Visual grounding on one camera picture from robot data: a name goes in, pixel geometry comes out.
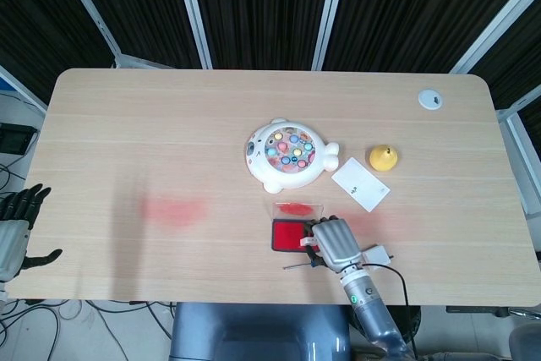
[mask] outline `white grommet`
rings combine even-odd
[[[419,92],[419,103],[429,110],[438,110],[443,106],[443,97],[434,89],[424,89]]]

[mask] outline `toy cartoon face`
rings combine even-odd
[[[268,192],[278,193],[313,182],[325,169],[336,169],[337,153],[336,143],[325,145],[312,129],[276,119],[252,135],[246,162]]]

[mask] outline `robotic arm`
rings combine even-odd
[[[360,265],[361,250],[347,223],[331,216],[328,220],[323,218],[320,222],[307,223],[307,229],[316,238],[321,253],[319,257],[307,246],[310,259],[340,274],[342,287],[366,338],[383,348],[389,361],[415,359],[381,300],[372,278]]]
[[[12,193],[0,202],[0,313],[8,298],[5,282],[14,279],[21,270],[50,264],[62,253],[61,249],[55,249],[45,257],[26,256],[41,204],[51,193],[51,188],[42,187],[39,183],[17,194]]]

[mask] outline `black curtain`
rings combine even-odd
[[[0,15],[0,64],[45,103],[66,69],[113,64],[79,0],[0,0]]]
[[[340,0],[324,69],[447,73],[508,0]]]
[[[518,115],[541,158],[541,97],[522,109]]]
[[[487,81],[496,109],[506,109],[541,84],[541,0],[526,9],[471,73]]]
[[[122,53],[201,68],[184,0],[92,0]]]
[[[199,0],[214,68],[310,69],[325,0]]]

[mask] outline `white card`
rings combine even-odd
[[[347,160],[342,168],[335,172],[332,180],[366,211],[372,211],[391,191],[355,158]]]

